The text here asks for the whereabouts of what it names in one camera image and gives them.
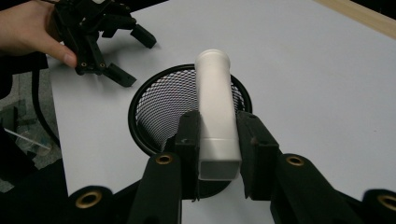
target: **human hand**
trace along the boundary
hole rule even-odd
[[[58,41],[53,10],[53,4],[32,0],[0,11],[0,55],[40,51],[76,67],[76,54]]]

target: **black mesh cup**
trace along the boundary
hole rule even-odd
[[[175,66],[150,78],[135,94],[129,108],[129,129],[136,144],[149,156],[164,150],[167,139],[177,133],[183,114],[198,110],[195,75],[194,64]],[[231,82],[235,113],[251,113],[247,90],[236,77],[231,76]],[[201,198],[214,195],[229,184],[211,182],[200,181],[200,188],[206,189],[201,189]]]

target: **white cylindrical object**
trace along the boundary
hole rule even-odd
[[[241,164],[231,90],[230,59],[209,49],[195,60],[198,109],[201,114],[199,178],[233,180]]]

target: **white tabletop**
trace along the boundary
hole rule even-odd
[[[162,70],[221,49],[247,88],[253,113],[284,153],[307,157],[338,190],[396,191],[396,41],[310,0],[171,0],[133,16],[158,43],[128,31],[99,46],[137,78],[123,88],[51,60],[68,193],[117,192],[140,179],[148,156],[130,135],[137,89]],[[184,223],[272,223],[268,202],[244,199],[241,177],[221,194],[183,202]]]

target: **finger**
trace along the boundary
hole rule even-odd
[[[33,47],[49,56],[67,64],[70,67],[77,66],[77,56],[67,46],[62,45],[51,36],[45,34],[41,38],[37,38],[33,43]]]

